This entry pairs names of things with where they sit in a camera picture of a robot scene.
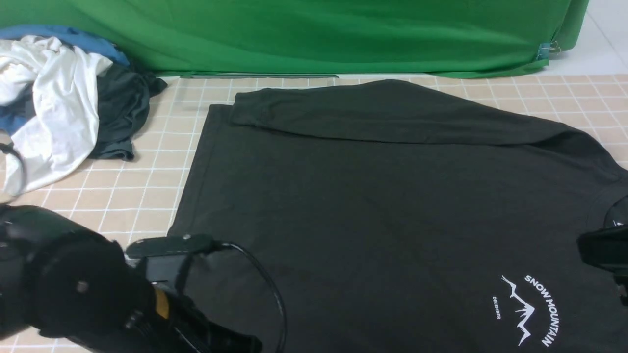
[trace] green cloth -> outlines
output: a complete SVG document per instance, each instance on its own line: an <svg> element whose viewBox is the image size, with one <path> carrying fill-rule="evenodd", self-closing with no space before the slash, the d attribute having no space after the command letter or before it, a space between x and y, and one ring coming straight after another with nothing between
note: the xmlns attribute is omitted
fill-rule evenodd
<svg viewBox="0 0 628 353"><path fill-rule="evenodd" d="M440 73L540 70L578 37L588 0L5 0L0 26L73 26L153 70Z"/></svg>

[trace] yellow label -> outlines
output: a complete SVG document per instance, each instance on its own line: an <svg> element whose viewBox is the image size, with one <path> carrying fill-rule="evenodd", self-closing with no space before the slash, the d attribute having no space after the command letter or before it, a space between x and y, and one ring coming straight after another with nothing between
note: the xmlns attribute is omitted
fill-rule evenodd
<svg viewBox="0 0 628 353"><path fill-rule="evenodd" d="M168 303L168 297L166 296L166 293L163 293L163 291L157 287L155 288L155 306L156 306L156 311L157 313L165 318L168 319L168 317L170 316L170 304Z"/></svg>

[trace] wire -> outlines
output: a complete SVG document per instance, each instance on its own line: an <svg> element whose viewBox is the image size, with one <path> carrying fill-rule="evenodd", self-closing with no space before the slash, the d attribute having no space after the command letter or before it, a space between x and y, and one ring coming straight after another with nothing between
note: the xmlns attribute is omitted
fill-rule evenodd
<svg viewBox="0 0 628 353"><path fill-rule="evenodd" d="M275 349L275 353L283 353L283 349L286 345L286 334L288 333L288 317L286 315L286 306L283 303L283 298L281 297L281 293L279 292L279 288L273 281L271 275L264 269L264 266L249 252L247 249L244 249L240 245L234 242L223 242L220 244L221 247L227 247L231 249L238 250L240 253L244 254L246 258L255 266L255 268L259 271L259 274L262 275L266 284L270 287L273 295L275 297L275 301L277 302L277 307L279 308L279 315L281 316L281 332L279 334L279 340L277 342L277 348Z"/></svg>

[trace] black t-shirt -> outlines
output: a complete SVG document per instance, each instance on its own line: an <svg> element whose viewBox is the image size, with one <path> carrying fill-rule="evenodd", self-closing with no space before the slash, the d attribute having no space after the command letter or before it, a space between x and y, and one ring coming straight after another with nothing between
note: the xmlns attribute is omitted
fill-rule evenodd
<svg viewBox="0 0 628 353"><path fill-rule="evenodd" d="M286 352L624 353L628 310L576 239L627 177L582 131L407 82L264 89L210 108L170 235L259 258ZM208 268L188 294L272 352L256 270Z"/></svg>

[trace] grid pattern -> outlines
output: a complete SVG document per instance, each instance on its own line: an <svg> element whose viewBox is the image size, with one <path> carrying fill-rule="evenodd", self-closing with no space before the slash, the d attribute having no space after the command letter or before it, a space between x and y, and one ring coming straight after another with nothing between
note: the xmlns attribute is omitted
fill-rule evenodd
<svg viewBox="0 0 628 353"><path fill-rule="evenodd" d="M236 93L264 87L354 85L382 78L370 75L341 79L173 79L166 91L151 100L149 121L134 139L136 161L86 161L68 178L24 195L18 204L52 209L123 246L140 238L165 236L173 222L211 104L231 104ZM628 75L490 80L428 75L394 78L579 128L599 140L628 169ZM4 178L4 170L0 170L0 178ZM43 339L31 329L0 342L0 353L8 352L83 353L85 350L64 339Z"/></svg>

